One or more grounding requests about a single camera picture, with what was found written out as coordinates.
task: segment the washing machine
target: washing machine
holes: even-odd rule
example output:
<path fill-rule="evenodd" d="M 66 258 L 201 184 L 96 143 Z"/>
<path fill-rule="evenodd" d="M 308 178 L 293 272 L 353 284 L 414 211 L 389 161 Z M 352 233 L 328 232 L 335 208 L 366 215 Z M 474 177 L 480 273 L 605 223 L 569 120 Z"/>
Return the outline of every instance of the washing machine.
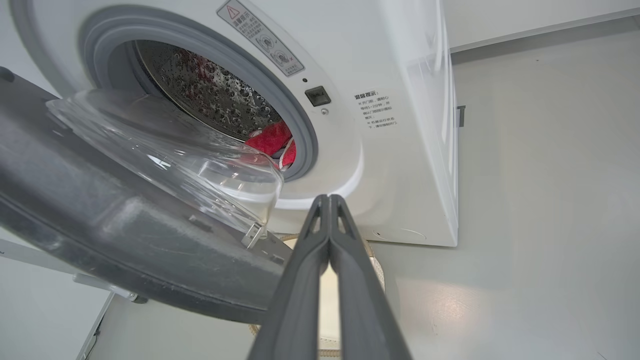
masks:
<path fill-rule="evenodd" d="M 319 194 L 343 196 L 366 240 L 457 246 L 458 126 L 441 0 L 4 0 L 0 16 L 7 34 L 0 40 L 0 66 L 13 73 L 6 79 L 19 79 L 5 79 L 14 86 L 5 91 L 21 94 L 14 104 L 29 104 L 20 111 L 5 106 L 3 114 L 42 121 L 36 135 L 16 130 L 15 138 L 25 136 L 14 144 L 20 161 L 5 156 L 5 174 L 7 168 L 24 171 L 24 164 L 32 169 L 6 176 L 11 181 L 3 185 L 5 195 L 24 192 L 24 198 L 5 204 L 4 218 L 11 219 L 7 226 L 13 231 L 54 255 L 176 306 L 256 322 L 287 258 L 273 233 L 297 233 Z M 245 141 L 258 126 L 252 119 L 239 115 L 239 123 L 246 123 L 240 127 L 218 122 L 215 107 L 194 103 L 185 96 L 188 84 L 168 76 L 181 56 L 198 56 L 212 72 L 241 83 L 253 94 L 254 108 L 267 109 L 270 121 L 284 121 L 291 130 L 296 157 L 282 172 L 284 185 L 262 245 L 247 249 L 241 241 L 246 234 L 192 214 L 193 208 L 81 141 L 61 145 L 51 138 L 45 100 L 105 89 L 164 98 L 192 121 Z M 222 98 L 233 92 L 220 91 Z M 35 94 L 33 101 L 26 100 L 28 94 Z M 20 147 L 38 142 L 46 145 L 41 152 Z M 91 192 L 58 191 L 57 181 L 77 179 L 63 179 L 73 172 L 61 173 L 45 154 L 72 157 L 74 169 L 96 177 Z M 93 168 L 92 161 L 100 165 Z M 49 184 L 38 199 L 36 180 Z M 25 181 L 33 182 L 29 191 Z M 99 183 L 125 183 L 137 197 L 109 206 L 87 200 L 104 195 Z M 111 191 L 113 200 L 125 190 Z M 80 221 L 56 207 L 78 197 L 83 209 L 103 212 Z M 152 201 L 143 206 L 131 200 L 140 197 Z M 107 226 L 107 217 L 118 217 L 119 227 Z M 122 236 L 128 231 L 127 240 Z M 180 238 L 182 245 L 169 249 L 168 243 L 139 241 L 149 236 L 167 237 L 171 246 Z"/>

